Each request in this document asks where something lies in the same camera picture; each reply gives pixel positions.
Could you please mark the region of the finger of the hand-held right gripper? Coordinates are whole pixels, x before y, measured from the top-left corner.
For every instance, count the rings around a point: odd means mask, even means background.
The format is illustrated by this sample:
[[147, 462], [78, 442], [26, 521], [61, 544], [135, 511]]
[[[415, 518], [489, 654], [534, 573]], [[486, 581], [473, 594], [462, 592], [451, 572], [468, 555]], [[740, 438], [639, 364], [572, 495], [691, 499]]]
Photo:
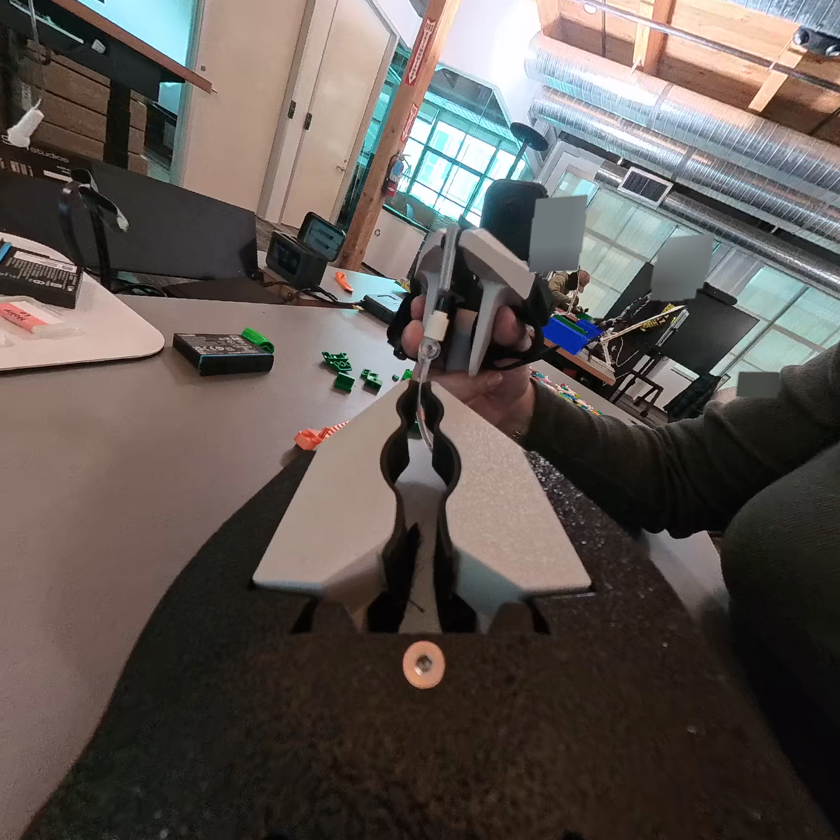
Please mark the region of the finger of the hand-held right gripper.
[[[465, 229], [451, 226], [427, 237], [417, 258], [413, 278], [413, 316], [425, 319], [428, 312], [440, 310], [454, 319], [457, 309], [466, 300], [466, 263], [460, 250], [460, 239]], [[455, 250], [449, 261], [451, 270], [445, 273], [447, 242], [452, 235]]]
[[453, 306], [449, 330], [449, 371], [477, 375], [504, 356], [486, 361], [498, 311], [513, 310], [535, 332], [538, 312], [532, 306], [535, 276], [492, 234], [471, 228], [458, 233], [450, 282]]

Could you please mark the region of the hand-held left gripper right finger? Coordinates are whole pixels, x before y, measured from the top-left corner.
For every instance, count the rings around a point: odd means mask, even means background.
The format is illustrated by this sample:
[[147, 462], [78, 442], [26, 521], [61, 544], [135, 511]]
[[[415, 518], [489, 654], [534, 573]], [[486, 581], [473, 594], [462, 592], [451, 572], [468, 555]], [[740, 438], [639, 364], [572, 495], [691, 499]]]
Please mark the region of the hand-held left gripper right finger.
[[586, 597], [592, 578], [519, 444], [429, 386], [437, 507], [434, 593], [443, 632], [475, 632], [513, 603]]

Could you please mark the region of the clear tube with black connector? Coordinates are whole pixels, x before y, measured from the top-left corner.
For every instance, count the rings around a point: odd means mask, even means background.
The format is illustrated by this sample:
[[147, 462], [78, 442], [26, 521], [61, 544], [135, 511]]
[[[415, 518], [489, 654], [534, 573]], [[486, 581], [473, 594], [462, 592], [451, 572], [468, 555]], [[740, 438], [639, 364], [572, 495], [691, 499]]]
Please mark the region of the clear tube with black connector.
[[423, 316], [423, 338], [417, 352], [418, 390], [416, 396], [416, 422], [423, 442], [430, 453], [434, 451], [434, 434], [429, 430], [425, 417], [424, 387], [432, 363], [441, 353], [451, 319], [451, 287], [458, 253], [461, 227], [448, 227], [441, 239], [440, 267], [437, 280], [427, 280], [427, 309]]

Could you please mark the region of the person's right hand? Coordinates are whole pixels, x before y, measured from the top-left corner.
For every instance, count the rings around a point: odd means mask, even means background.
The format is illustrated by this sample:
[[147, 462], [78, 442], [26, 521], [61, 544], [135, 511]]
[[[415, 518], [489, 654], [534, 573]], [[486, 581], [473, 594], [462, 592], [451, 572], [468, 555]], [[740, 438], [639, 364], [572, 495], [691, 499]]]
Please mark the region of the person's right hand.
[[[493, 345], [502, 349], [529, 350], [532, 334], [509, 307], [497, 311]], [[439, 360], [432, 363], [427, 379], [439, 382], [454, 397], [507, 435], [525, 435], [535, 403], [530, 373], [525, 367], [510, 371], [482, 371], [470, 376], [446, 372]]]

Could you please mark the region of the white recycling cabinet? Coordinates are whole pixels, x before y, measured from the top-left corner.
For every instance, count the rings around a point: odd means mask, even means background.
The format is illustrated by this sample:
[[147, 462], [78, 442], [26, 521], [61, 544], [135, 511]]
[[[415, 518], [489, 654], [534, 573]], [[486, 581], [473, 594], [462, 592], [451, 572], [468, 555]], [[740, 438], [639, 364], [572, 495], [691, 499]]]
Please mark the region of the white recycling cabinet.
[[428, 230], [384, 205], [362, 260], [363, 266], [394, 280], [407, 278]]

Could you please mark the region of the dark flat device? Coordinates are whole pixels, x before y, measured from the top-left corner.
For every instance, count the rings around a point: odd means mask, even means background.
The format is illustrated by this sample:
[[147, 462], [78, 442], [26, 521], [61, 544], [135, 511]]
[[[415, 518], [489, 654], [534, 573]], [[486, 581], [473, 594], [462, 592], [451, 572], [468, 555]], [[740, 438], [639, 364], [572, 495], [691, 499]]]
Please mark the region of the dark flat device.
[[373, 318], [385, 324], [391, 324], [405, 299], [405, 292], [377, 293], [366, 295], [360, 305]]

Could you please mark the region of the large grid window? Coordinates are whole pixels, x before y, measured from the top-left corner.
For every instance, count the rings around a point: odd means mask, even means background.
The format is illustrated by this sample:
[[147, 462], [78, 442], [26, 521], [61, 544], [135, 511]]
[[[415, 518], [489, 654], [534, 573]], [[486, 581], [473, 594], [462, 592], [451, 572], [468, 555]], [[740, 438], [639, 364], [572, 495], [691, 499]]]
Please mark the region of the large grid window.
[[493, 96], [478, 110], [434, 93], [423, 100], [406, 141], [406, 172], [396, 197], [426, 228], [445, 219], [478, 226], [490, 185], [509, 176], [530, 181], [532, 169], [508, 123], [494, 119]]

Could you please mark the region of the blue plastic bin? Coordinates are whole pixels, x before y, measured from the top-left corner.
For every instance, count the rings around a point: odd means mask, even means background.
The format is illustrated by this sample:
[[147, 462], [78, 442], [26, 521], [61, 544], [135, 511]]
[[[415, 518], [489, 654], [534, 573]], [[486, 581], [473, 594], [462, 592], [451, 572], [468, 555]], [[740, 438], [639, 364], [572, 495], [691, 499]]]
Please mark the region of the blue plastic bin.
[[542, 327], [543, 338], [565, 352], [577, 355], [593, 341], [600, 338], [603, 331], [593, 321], [586, 318], [570, 320], [561, 314], [554, 314]]

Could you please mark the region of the pile of colourful bricks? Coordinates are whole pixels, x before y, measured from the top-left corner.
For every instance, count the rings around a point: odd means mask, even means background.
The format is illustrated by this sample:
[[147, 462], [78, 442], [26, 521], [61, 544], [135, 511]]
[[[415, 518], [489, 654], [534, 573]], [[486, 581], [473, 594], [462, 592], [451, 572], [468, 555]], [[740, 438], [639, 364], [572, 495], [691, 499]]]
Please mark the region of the pile of colourful bricks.
[[529, 370], [531, 379], [535, 383], [542, 385], [555, 395], [563, 398], [566, 402], [576, 405], [588, 413], [603, 416], [601, 411], [587, 402], [580, 394], [567, 386], [567, 384], [554, 382], [546, 374], [536, 370], [533, 366], [529, 367]]

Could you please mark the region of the white door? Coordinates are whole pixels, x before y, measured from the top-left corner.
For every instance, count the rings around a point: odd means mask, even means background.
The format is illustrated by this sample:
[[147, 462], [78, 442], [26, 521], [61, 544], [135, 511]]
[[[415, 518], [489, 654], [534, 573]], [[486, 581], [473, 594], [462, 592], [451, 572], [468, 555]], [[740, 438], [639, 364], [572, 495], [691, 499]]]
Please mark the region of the white door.
[[392, 31], [366, 1], [338, 1], [332, 16], [280, 221], [308, 212], [333, 221], [358, 159], [363, 121]]
[[255, 211], [298, 45], [305, 1], [202, 2], [182, 106], [179, 184]]

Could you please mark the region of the black office chair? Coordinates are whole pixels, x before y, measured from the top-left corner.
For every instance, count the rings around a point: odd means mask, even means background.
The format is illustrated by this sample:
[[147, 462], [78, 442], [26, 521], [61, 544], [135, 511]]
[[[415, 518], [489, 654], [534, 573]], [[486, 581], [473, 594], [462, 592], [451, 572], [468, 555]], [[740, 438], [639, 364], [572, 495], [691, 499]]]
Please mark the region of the black office chair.
[[701, 288], [686, 323], [691, 338], [685, 367], [699, 375], [711, 373], [759, 322], [726, 292]]

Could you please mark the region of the large black cardboard box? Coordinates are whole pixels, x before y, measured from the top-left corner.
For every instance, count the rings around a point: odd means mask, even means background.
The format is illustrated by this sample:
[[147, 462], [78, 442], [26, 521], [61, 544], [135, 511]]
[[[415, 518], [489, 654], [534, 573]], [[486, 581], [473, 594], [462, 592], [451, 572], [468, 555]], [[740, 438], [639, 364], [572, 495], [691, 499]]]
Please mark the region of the large black cardboard box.
[[129, 229], [107, 227], [115, 271], [189, 280], [254, 279], [254, 212], [120, 167], [50, 147], [2, 142], [2, 235], [24, 237], [69, 256], [60, 198], [71, 171], [91, 173], [99, 192], [126, 216]]

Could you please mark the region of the white hanging plug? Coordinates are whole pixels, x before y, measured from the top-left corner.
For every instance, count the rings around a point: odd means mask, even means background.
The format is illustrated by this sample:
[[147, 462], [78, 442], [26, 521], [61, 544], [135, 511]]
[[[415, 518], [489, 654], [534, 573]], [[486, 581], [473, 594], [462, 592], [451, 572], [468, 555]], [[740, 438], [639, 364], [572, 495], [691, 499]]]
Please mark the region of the white hanging plug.
[[26, 111], [23, 117], [21, 117], [14, 126], [9, 128], [3, 137], [3, 140], [7, 144], [15, 148], [23, 150], [28, 150], [30, 148], [33, 134], [36, 132], [45, 117], [45, 114], [41, 109], [46, 93], [46, 79], [42, 64], [38, 64], [37, 91], [37, 99], [32, 101], [31, 107]]

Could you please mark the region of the black round pedestal stand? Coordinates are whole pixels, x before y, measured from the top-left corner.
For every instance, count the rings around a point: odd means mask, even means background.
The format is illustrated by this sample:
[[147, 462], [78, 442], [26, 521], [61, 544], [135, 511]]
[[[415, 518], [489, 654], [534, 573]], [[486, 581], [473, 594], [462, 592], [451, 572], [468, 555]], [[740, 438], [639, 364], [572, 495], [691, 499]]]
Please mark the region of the black round pedestal stand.
[[542, 154], [549, 148], [550, 144], [540, 132], [526, 123], [511, 122], [509, 130], [514, 139], [519, 142], [518, 153], [507, 173], [507, 178], [513, 180], [519, 162], [523, 160], [528, 150]]

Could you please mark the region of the white duct vent grille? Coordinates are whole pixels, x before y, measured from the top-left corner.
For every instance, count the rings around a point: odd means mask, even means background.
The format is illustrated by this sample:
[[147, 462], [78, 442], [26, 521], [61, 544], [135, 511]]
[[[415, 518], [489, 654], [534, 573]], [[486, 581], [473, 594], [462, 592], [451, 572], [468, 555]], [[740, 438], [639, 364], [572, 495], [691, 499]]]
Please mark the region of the white duct vent grille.
[[674, 184], [636, 166], [627, 168], [616, 190], [643, 205], [660, 207]]

